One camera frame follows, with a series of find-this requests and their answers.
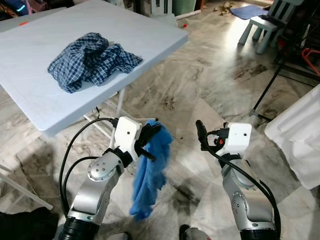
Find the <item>blue cloth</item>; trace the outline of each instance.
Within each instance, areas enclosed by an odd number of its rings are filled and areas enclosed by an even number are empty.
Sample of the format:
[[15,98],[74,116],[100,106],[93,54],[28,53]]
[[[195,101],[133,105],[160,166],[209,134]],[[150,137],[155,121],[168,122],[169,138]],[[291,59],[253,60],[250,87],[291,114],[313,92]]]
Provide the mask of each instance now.
[[48,72],[67,93],[82,87],[82,81],[97,86],[116,70],[130,73],[142,58],[126,52],[120,44],[109,46],[99,33],[90,32],[70,43],[48,67]]
[[261,7],[258,7],[255,5],[243,6],[243,7],[239,7],[239,8],[231,7],[230,12],[233,15],[235,15],[241,19],[244,19],[244,20],[268,13],[267,10],[264,10]]
[[[154,120],[147,123],[152,126],[158,124]],[[156,157],[152,162],[142,156],[138,165],[137,174],[133,183],[133,205],[130,210],[131,215],[135,215],[136,220],[148,218],[152,212],[152,205],[156,203],[157,190],[166,183],[163,173],[164,168],[170,158],[170,144],[173,137],[162,125],[160,131],[153,136],[145,146],[145,150]]]

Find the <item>white cloth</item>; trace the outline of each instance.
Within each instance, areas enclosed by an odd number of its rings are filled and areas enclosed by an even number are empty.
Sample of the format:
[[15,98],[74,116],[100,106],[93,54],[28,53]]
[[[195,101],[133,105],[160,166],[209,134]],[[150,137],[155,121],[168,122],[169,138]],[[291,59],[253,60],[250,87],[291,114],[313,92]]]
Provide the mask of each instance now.
[[320,84],[271,121],[264,133],[281,148],[305,188],[320,185]]

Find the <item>white chair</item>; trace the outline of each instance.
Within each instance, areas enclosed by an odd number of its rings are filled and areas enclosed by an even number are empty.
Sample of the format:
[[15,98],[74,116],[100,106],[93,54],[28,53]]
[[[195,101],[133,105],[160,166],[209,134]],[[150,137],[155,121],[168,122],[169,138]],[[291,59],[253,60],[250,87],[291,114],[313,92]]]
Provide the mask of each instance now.
[[252,37],[253,40],[259,40],[263,30],[266,31],[266,34],[255,52],[257,54],[263,54],[265,52],[272,33],[274,32],[276,33],[271,42],[271,47],[275,47],[278,36],[283,32],[285,26],[287,25],[287,20],[293,12],[295,6],[301,5],[303,1],[304,0],[275,0],[264,19],[261,16],[254,16],[250,19],[248,26],[244,30],[239,40],[239,44],[244,45],[246,43],[252,26],[256,25],[258,28]]

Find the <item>black cable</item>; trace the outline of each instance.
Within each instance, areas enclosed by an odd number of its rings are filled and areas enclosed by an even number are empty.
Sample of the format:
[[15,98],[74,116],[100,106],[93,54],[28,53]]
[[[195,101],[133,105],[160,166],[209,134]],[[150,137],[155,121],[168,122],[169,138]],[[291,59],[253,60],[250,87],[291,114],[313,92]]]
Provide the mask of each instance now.
[[108,121],[110,123],[112,123],[113,119],[112,118],[106,118],[106,117],[103,117],[103,118],[98,118],[98,119],[95,119],[95,120],[92,120],[91,122],[87,123],[84,127],[82,127],[72,138],[72,140],[70,141],[69,143],[69,146],[67,147],[66,149],[66,152],[64,154],[64,158],[62,160],[62,163],[61,163],[61,168],[60,168],[60,174],[59,174],[59,180],[58,180],[58,188],[59,188],[59,198],[60,198],[60,202],[61,202],[61,207],[62,207],[62,211],[63,211],[63,214],[65,217],[68,216],[68,212],[69,212],[69,204],[68,204],[68,201],[67,201],[67,198],[66,196],[63,195],[63,188],[62,188],[62,178],[63,178],[63,174],[64,174],[64,170],[65,170],[65,165],[66,165],[66,161],[67,161],[67,157],[68,157],[68,154],[70,152],[70,149],[72,147],[72,144],[74,143],[74,141],[76,140],[76,138],[87,128],[89,127],[90,125],[94,124],[95,122],[98,122],[98,121]]
[[275,224],[275,228],[276,228],[276,233],[278,235],[278,238],[280,239],[280,235],[281,235],[281,219],[280,219],[280,213],[275,201],[275,198],[272,195],[270,195],[263,186],[261,186],[260,183],[258,183],[252,176],[250,176],[248,173],[246,173],[245,171],[243,171],[240,167],[234,165],[232,162],[229,162],[228,160],[226,160],[225,158],[219,156],[218,154],[216,154],[209,146],[208,144],[208,136],[213,134],[213,132],[208,132],[205,135],[205,141],[204,141],[204,145],[207,148],[208,152],[210,154],[212,154],[215,158],[217,158],[218,160],[221,160],[222,162],[224,162],[225,164],[229,165],[231,168],[237,170],[239,173],[241,173],[242,175],[244,175],[247,179],[249,179],[254,185],[256,185],[256,187],[266,196],[266,198],[270,201],[272,207],[273,207],[273,211],[274,211],[274,224]]
[[265,184],[265,183],[264,183],[263,181],[261,181],[261,180],[260,180],[260,183],[261,183],[262,186],[264,186],[264,188],[268,191],[268,193],[269,193],[270,197],[272,198],[272,200],[273,200],[274,202],[276,202],[275,196],[274,196],[274,194],[272,193],[271,189],[268,187],[268,185]]
[[79,160],[75,161],[71,167],[69,168],[68,172],[66,173],[65,177],[64,177],[64,181],[63,181],[63,185],[62,185],[62,195],[63,197],[68,201],[67,199],[67,182],[68,182],[68,178],[71,174],[71,171],[75,168],[75,166],[84,161],[84,160],[88,160],[88,159],[97,159],[99,158],[98,156],[85,156],[83,158],[80,158]]

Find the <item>small debris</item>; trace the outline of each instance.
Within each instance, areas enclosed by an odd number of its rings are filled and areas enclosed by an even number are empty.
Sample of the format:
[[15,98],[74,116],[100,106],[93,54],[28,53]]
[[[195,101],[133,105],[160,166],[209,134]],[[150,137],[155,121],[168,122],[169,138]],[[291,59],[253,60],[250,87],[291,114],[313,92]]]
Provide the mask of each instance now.
[[220,12],[220,15],[223,16],[230,13],[230,8],[232,8],[234,5],[235,4],[233,2],[226,1],[222,6],[215,7],[213,12]]

